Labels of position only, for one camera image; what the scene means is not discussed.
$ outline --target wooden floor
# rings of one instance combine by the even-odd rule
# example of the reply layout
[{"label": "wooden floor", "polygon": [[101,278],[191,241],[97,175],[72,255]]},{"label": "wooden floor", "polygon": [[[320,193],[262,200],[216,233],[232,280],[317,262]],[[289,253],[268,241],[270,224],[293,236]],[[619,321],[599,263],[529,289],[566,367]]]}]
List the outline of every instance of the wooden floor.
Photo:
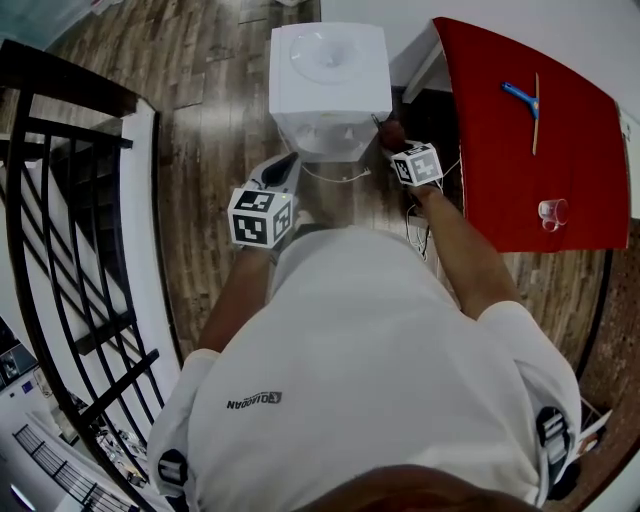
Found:
[{"label": "wooden floor", "polygon": [[[317,0],[297,8],[269,0],[125,0],[86,18],[50,50],[132,89],[162,113],[161,243],[184,355],[194,349],[233,259],[230,192],[255,165],[283,150],[268,113],[271,29],[317,21],[319,14]],[[9,97],[0,133],[9,131],[11,105]],[[50,101],[36,102],[32,114],[86,127],[104,118]],[[373,174],[350,184],[303,175],[302,200],[324,222],[404,236],[395,176],[375,146],[365,163]],[[362,165],[316,170],[351,177]],[[527,308],[575,368],[591,328],[604,253],[507,254],[505,261]]]}]

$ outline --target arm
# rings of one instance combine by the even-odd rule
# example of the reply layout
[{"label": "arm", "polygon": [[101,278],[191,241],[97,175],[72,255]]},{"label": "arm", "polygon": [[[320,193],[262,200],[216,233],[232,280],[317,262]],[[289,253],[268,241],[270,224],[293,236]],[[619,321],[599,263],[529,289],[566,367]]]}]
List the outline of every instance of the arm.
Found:
[{"label": "arm", "polygon": [[198,348],[222,352],[236,333],[266,301],[268,251],[245,248],[233,262],[227,282],[200,334]]},{"label": "arm", "polygon": [[477,320],[489,306],[520,302],[502,257],[435,187],[413,189],[433,233],[438,257],[460,301],[462,312]]}]

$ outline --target white cube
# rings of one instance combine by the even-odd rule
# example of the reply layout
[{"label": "white cube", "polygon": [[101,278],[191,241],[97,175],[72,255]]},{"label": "white cube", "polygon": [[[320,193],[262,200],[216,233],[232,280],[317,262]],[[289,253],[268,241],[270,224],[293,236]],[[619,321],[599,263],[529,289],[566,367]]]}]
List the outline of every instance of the white cube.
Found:
[{"label": "white cube", "polygon": [[293,195],[237,188],[227,215],[234,244],[271,249],[293,225]]},{"label": "white cube", "polygon": [[393,165],[403,185],[417,187],[442,178],[442,168],[436,149],[424,144],[393,155]]}]

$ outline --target white sleeve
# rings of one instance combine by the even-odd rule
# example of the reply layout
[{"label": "white sleeve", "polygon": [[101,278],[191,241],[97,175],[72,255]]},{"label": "white sleeve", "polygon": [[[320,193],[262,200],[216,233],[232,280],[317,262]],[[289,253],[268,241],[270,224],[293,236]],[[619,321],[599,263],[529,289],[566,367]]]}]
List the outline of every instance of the white sleeve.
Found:
[{"label": "white sleeve", "polygon": [[534,407],[537,402],[558,408],[572,434],[578,436],[581,404],[575,373],[531,314],[517,302],[499,302],[485,310],[478,323],[509,352]]},{"label": "white sleeve", "polygon": [[200,384],[211,371],[219,354],[200,349],[189,354],[169,401],[156,418],[149,436],[147,460],[151,482],[161,495],[175,496],[176,488],[158,474],[158,462],[165,452],[179,451],[185,458],[188,448],[189,417]]}]

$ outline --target person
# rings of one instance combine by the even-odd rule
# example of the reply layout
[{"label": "person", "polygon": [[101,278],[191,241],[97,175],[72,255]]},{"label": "person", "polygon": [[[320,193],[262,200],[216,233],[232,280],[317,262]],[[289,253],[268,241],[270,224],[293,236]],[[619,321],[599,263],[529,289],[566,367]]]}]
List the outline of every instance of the person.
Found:
[{"label": "person", "polygon": [[421,203],[460,308],[404,239],[355,227],[237,253],[150,436],[194,510],[527,511],[536,415],[580,426],[567,361],[500,255],[435,187]]}]

